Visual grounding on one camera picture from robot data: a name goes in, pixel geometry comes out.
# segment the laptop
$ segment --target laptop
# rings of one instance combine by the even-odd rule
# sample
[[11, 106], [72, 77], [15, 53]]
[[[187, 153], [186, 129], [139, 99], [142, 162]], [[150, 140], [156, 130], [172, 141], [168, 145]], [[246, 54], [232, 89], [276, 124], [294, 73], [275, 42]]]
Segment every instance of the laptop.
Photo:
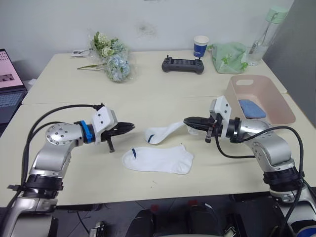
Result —
[[27, 94], [5, 49], [0, 49], [0, 125], [9, 123]]

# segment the remote controller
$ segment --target remote controller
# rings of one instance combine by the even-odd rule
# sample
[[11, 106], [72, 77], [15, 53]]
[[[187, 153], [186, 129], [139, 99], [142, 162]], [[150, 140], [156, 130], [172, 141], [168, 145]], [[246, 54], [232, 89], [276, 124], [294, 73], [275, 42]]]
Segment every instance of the remote controller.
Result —
[[178, 71], [178, 72], [195, 72], [201, 74], [204, 70], [202, 60], [187, 60], [187, 59], [173, 59], [167, 55], [162, 66], [164, 72]]

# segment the green plastic bag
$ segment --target green plastic bag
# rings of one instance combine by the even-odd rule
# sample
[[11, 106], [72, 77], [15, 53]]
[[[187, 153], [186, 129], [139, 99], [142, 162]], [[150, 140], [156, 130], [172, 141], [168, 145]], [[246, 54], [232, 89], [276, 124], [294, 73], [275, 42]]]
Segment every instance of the green plastic bag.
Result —
[[218, 73], [239, 74], [248, 66], [246, 63], [247, 47], [242, 43], [214, 43], [207, 47]]

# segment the bottle cap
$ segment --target bottle cap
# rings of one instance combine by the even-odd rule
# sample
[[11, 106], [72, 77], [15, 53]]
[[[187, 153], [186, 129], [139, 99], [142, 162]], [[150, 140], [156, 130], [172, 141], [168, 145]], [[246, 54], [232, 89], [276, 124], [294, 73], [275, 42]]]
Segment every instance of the bottle cap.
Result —
[[279, 6], [273, 6], [269, 9], [266, 20], [275, 24], [280, 24], [286, 17], [288, 9]]

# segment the laptop screen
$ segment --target laptop screen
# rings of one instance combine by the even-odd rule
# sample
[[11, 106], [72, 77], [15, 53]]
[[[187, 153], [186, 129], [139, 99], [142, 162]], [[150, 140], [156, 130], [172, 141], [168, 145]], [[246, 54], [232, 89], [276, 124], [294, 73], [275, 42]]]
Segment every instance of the laptop screen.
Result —
[[0, 90], [8, 87], [23, 86], [9, 56], [0, 49]]

